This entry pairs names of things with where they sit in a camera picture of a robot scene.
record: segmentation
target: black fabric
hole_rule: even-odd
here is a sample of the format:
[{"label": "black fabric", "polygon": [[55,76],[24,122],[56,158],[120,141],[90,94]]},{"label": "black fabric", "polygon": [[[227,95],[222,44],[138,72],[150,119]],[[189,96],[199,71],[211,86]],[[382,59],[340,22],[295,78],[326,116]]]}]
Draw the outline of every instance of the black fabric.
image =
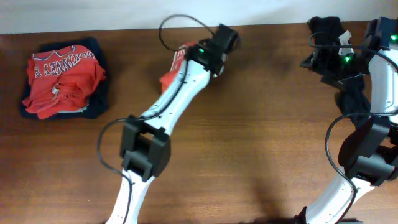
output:
[{"label": "black fabric", "polygon": [[[338,17],[314,17],[309,20],[308,26],[312,34],[316,32],[328,33],[327,35],[320,34],[316,36],[316,45],[332,45],[333,40],[338,40],[339,36],[346,32]],[[340,94],[336,97],[336,104],[343,115],[348,113],[366,113],[370,111],[371,104],[362,93],[365,89],[363,77],[356,77],[344,81],[344,88],[344,90],[340,90]],[[354,116],[350,117],[350,119],[358,128],[368,120],[368,117]]]},{"label": "black fabric", "polygon": [[[108,72],[108,67],[106,65],[106,60],[104,53],[98,44],[98,41],[93,37],[87,37],[80,40],[71,40],[66,42],[56,42],[51,44],[43,44],[39,47],[39,52],[48,52],[51,50],[59,50],[64,47],[71,45],[82,45],[90,50],[95,58],[97,59],[99,65],[105,70],[106,79],[101,81],[97,86],[97,89],[90,96],[88,100],[88,107],[79,113],[57,113],[47,119],[69,119],[69,118],[87,118],[95,119],[102,113],[104,113],[108,108],[109,104],[107,101],[107,94],[110,82],[110,75]],[[26,106],[22,104],[22,100],[27,98],[30,94],[30,86],[26,81],[24,92],[22,94],[21,103],[19,105],[19,111],[22,117],[30,119],[38,119],[36,114],[31,114],[26,111]]]}]

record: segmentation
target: white wall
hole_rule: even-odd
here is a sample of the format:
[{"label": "white wall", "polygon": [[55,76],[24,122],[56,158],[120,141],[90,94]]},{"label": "white wall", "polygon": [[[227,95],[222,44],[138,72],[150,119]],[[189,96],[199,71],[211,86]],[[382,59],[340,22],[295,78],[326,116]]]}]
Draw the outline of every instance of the white wall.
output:
[{"label": "white wall", "polygon": [[[307,22],[313,16],[363,21],[396,19],[398,0],[0,0],[0,33],[157,28],[173,13],[209,26]],[[169,23],[192,26],[187,19]]]}]

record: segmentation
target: wooden tabletop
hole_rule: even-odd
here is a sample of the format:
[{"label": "wooden tabletop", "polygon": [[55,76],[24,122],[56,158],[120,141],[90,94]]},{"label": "wooden tabletop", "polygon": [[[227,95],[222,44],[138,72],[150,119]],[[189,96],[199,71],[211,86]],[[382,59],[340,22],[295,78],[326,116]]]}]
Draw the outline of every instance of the wooden tabletop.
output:
[{"label": "wooden tabletop", "polygon": [[[359,44],[365,22],[344,23]],[[324,150],[340,115],[334,94],[300,68],[313,51],[306,24],[235,27],[243,40],[224,74],[203,90],[178,121],[172,157],[149,187],[140,223],[237,223],[292,217],[335,176]],[[110,109],[96,120],[33,121],[18,104],[24,67],[39,44],[96,37],[111,74]],[[203,29],[170,29],[171,46],[208,37]],[[159,77],[173,54],[157,30],[0,35],[0,223],[101,223],[109,218],[121,178],[98,161],[96,139],[109,121],[140,115],[159,97]],[[342,121],[331,135],[336,159],[354,130]],[[105,135],[107,161],[120,167],[121,126]],[[347,217],[395,223],[398,184],[364,196]]]}]

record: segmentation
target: brown wooden surface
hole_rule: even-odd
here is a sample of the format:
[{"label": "brown wooden surface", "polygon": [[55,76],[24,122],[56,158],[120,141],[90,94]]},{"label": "brown wooden surface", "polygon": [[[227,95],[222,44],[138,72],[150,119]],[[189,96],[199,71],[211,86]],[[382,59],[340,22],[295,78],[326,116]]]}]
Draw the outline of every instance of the brown wooden surface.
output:
[{"label": "brown wooden surface", "polygon": [[[353,43],[366,23],[345,24]],[[172,157],[150,186],[140,223],[237,223],[292,217],[310,205],[335,175],[324,137],[340,115],[337,92],[300,68],[312,52],[306,24],[237,27],[243,44],[221,78],[202,91],[172,135]],[[18,104],[27,58],[39,44],[96,37],[111,72],[109,111],[96,120],[31,121]],[[164,32],[170,45],[207,37],[202,29]],[[0,35],[0,223],[100,223],[111,214],[121,178],[95,153],[100,129],[139,115],[159,96],[159,77],[172,52],[157,30]],[[331,135],[333,157],[353,130]],[[119,167],[121,127],[103,142]],[[365,223],[396,223],[398,184],[385,183],[349,212]]]}]

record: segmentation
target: red shirt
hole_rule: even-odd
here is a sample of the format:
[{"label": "red shirt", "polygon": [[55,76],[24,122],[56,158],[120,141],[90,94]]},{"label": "red shirt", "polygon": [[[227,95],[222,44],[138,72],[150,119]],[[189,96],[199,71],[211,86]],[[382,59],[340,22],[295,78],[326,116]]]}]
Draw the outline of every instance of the red shirt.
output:
[{"label": "red shirt", "polygon": [[86,106],[88,97],[106,78],[94,54],[81,45],[32,54],[27,74],[31,91],[22,103],[40,119]]}]

